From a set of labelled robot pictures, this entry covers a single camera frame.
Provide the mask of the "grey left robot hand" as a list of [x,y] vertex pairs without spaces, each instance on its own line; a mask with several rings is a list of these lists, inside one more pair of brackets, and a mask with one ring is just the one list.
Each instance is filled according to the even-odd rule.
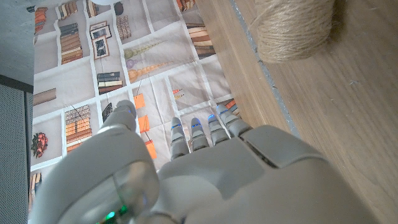
[[98,133],[50,172],[33,223],[376,223],[322,153],[273,126],[253,128],[219,105],[210,137],[172,119],[170,162],[156,169],[120,101]]

